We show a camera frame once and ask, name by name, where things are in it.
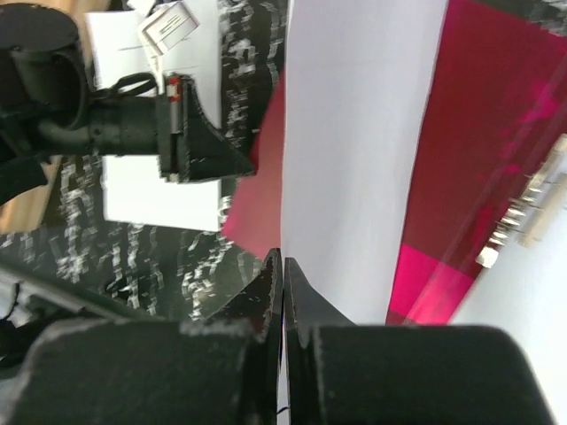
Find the marble pattern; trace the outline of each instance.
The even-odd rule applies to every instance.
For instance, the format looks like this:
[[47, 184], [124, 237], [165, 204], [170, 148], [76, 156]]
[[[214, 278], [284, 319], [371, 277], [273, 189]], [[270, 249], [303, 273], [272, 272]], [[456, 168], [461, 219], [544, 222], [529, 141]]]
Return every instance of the marble pattern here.
[[[248, 153], [284, 65], [287, 0], [219, 0], [222, 131]], [[261, 261], [219, 233], [107, 222], [102, 160], [64, 158], [53, 197], [65, 224], [0, 236], [0, 259], [80, 284], [170, 319], [206, 317]], [[220, 220], [235, 181], [223, 181]]]

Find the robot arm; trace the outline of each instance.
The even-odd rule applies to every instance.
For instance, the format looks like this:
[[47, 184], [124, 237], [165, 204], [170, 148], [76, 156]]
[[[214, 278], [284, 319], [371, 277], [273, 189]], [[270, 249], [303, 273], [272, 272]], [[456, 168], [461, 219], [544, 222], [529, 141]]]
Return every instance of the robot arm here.
[[47, 183], [51, 155], [159, 155], [170, 182], [249, 175], [248, 152], [235, 148], [207, 119], [195, 81], [150, 73], [93, 90], [79, 34], [64, 13], [32, 4], [0, 6], [0, 205]]

